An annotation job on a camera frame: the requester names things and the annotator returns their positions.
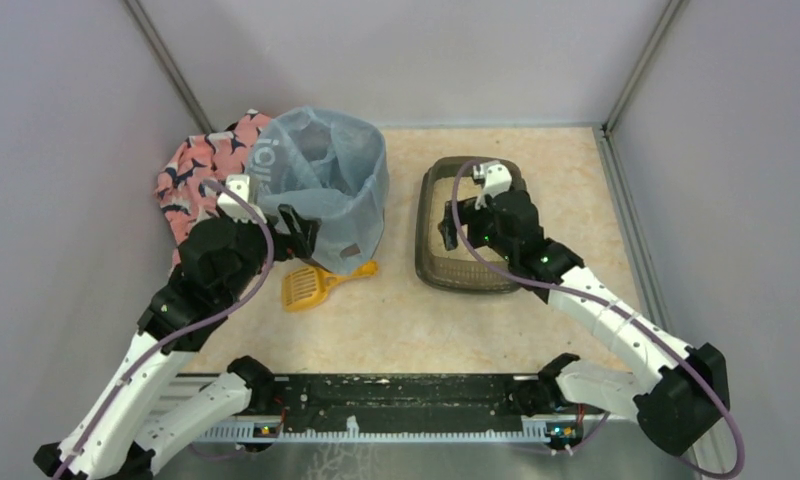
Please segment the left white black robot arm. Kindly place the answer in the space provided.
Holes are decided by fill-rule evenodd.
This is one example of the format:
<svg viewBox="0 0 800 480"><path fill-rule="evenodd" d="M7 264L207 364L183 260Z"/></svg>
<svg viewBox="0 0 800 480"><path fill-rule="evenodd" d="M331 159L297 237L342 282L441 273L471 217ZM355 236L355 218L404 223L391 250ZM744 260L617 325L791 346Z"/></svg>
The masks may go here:
<svg viewBox="0 0 800 480"><path fill-rule="evenodd" d="M52 479L151 479L223 419L268 409L273 373L250 356L234 360L204 392L149 417L180 370L228 316L254 295L274 262L312 255L320 223L282 205L268 223L226 215L197 223L180 261L151 299L120 367L64 440L33 462Z"/></svg>

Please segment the blue plastic trash bag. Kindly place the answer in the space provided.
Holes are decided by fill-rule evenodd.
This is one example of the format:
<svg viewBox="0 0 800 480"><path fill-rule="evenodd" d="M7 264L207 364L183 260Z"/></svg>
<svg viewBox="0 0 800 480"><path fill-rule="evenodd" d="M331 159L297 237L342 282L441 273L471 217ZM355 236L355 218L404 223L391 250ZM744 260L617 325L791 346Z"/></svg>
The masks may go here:
<svg viewBox="0 0 800 480"><path fill-rule="evenodd" d="M290 110L261 130L245 172L250 200L264 213L290 205L319 221L312 262L349 275L372 259L390 187L386 143L377 127L334 110Z"/></svg>

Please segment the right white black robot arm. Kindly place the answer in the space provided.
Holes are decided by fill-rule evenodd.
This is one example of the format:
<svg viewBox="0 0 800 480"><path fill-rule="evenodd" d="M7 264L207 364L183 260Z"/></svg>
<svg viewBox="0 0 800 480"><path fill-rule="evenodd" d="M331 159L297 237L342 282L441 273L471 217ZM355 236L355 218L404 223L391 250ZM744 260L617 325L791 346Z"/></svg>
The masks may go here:
<svg viewBox="0 0 800 480"><path fill-rule="evenodd" d="M562 354L541 371L554 402L596 406L639 425L662 451L680 456L729 409L726 359L653 324L606 287L566 245L546 236L527 192L446 201L438 225L446 249L487 247L510 278L576 320L627 366L618 372Z"/></svg>

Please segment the yellow plastic litter scoop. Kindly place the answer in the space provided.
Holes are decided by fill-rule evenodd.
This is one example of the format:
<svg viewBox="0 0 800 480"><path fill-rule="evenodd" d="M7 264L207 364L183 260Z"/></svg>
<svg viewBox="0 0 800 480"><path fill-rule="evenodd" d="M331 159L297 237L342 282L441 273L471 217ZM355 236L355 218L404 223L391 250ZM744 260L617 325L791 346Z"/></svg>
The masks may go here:
<svg viewBox="0 0 800 480"><path fill-rule="evenodd" d="M304 266L285 275L281 283L283 310L289 313L313 309L323 303L332 289L350 280L368 278L379 272L379 264L368 261L351 274L331 273L317 266Z"/></svg>

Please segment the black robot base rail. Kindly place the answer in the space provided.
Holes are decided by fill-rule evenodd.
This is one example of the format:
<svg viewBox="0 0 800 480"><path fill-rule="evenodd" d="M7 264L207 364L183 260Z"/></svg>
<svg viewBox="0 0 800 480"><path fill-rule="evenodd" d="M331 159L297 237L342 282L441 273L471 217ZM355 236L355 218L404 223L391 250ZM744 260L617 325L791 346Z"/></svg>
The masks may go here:
<svg viewBox="0 0 800 480"><path fill-rule="evenodd" d="M506 443L565 451L601 418L551 407L534 374L291 374L269 404L200 436L249 447L274 443Z"/></svg>

